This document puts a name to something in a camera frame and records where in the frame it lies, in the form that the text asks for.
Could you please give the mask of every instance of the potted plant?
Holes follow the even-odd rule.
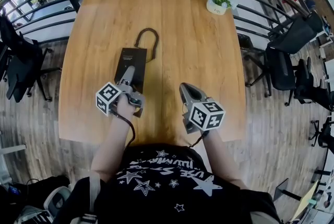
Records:
[[[236,9],[237,3],[233,0],[208,0],[207,9],[209,12],[223,15],[228,8]]]

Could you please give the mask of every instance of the black rope handle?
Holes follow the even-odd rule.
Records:
[[[148,62],[150,62],[151,60],[156,58],[156,50],[157,50],[157,46],[158,46],[158,43],[159,43],[159,35],[153,28],[145,28],[145,29],[140,31],[140,33],[137,37],[136,43],[135,43],[135,47],[140,49],[139,41],[140,41],[140,38],[141,38],[142,34],[145,33],[146,31],[151,31],[156,36],[156,41],[154,43],[153,50],[152,50],[152,58],[148,61]]]

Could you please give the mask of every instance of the cable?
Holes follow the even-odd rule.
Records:
[[[27,198],[26,198],[26,201],[28,200],[28,195],[29,195],[29,185],[28,185],[28,183],[29,183],[30,181],[32,181],[32,180],[37,180],[37,181],[39,181],[38,179],[30,179],[30,180],[27,181],[27,183],[26,183],[26,186],[27,186]]]
[[[125,117],[121,116],[120,114],[118,114],[117,112],[115,112],[113,109],[111,109],[111,113],[113,115],[115,115],[117,118],[119,119],[122,119],[123,121],[125,121],[130,127],[131,127],[131,130],[132,130],[132,139],[128,142],[128,144],[126,145],[125,148],[129,147],[129,145],[135,140],[136,138],[136,132],[135,132],[135,128],[133,126],[133,124],[128,120],[126,119]]]
[[[189,148],[193,148],[196,144],[198,144],[200,142],[201,139],[203,139],[206,136],[208,136],[208,134],[209,134],[208,130],[204,131],[203,134],[198,138],[198,140],[194,144],[190,145]]]

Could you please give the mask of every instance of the black cable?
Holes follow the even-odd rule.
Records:
[[[154,46],[153,46],[153,49],[152,49],[152,58],[147,62],[149,63],[151,60],[155,59],[156,58],[156,50],[157,50],[157,46],[158,46],[158,43],[159,43],[159,35],[158,33],[153,29],[153,28],[145,28],[145,29],[142,29],[137,37],[137,40],[136,40],[136,43],[135,43],[135,47],[136,48],[139,48],[139,41],[140,41],[140,38],[142,36],[143,33],[145,33],[146,31],[151,31],[155,36],[156,36],[156,41],[154,43]]]
[[[117,112],[115,112],[113,109],[111,109],[111,113],[113,115],[115,115],[117,118],[119,119],[122,119],[123,121],[125,121],[130,127],[131,127],[131,130],[132,130],[132,139],[128,142],[128,144],[126,145],[126,148],[129,147],[129,145],[135,140],[136,138],[136,132],[135,132],[135,128],[133,126],[133,124],[128,120],[126,119],[125,117],[121,116],[120,114],[118,114]]]
[[[208,136],[208,134],[209,134],[208,130],[204,131],[203,134],[198,138],[198,140],[194,144],[190,145],[189,148],[193,148],[196,144],[198,144],[200,142],[201,139],[203,139],[206,136]]]
[[[29,194],[29,185],[28,185],[28,183],[29,183],[30,181],[32,181],[32,180],[37,180],[37,181],[39,181],[38,179],[30,179],[30,180],[27,181],[27,183],[26,183],[26,186],[27,186],[27,198],[26,198],[26,201],[28,200],[28,194]]]

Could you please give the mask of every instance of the chair backrest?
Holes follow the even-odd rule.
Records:
[[[302,17],[298,17],[289,30],[278,39],[270,42],[268,47],[289,54],[297,53],[306,43],[315,38],[317,33]]]
[[[4,15],[0,15],[0,35],[3,43],[8,46],[13,54],[23,63],[26,62],[26,59],[41,54],[41,49],[38,45],[29,43],[23,36],[19,36],[9,19]]]

